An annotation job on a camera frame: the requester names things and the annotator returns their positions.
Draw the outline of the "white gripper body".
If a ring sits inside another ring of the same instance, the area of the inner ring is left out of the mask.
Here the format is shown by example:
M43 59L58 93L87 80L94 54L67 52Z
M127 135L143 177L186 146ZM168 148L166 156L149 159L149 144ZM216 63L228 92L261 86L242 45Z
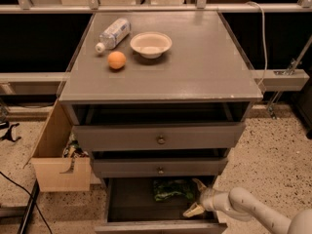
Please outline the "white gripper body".
M226 213L231 209L229 193L218 191L210 187L201 192L200 204L207 212L222 211Z

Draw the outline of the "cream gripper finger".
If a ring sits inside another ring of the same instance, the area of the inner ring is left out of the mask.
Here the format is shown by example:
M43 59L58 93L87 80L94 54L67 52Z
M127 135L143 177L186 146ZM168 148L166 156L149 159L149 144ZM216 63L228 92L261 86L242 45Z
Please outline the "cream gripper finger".
M193 203L188 210L183 213L184 217L192 217L195 215L201 215L205 209L198 203Z
M207 186L198 178L193 178L193 181L196 183L197 188L200 192L203 192L207 189Z

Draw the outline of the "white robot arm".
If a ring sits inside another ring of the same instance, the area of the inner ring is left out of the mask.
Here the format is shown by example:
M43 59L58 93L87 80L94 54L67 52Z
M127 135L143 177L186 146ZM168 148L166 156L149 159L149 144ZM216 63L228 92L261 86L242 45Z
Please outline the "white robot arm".
M195 202L183 215L192 217L203 212L223 212L240 221L255 218L271 234L312 234L312 210L299 212L293 219L276 212L261 203L242 187L230 191L219 191L206 186L198 178L193 178L200 192L199 202Z

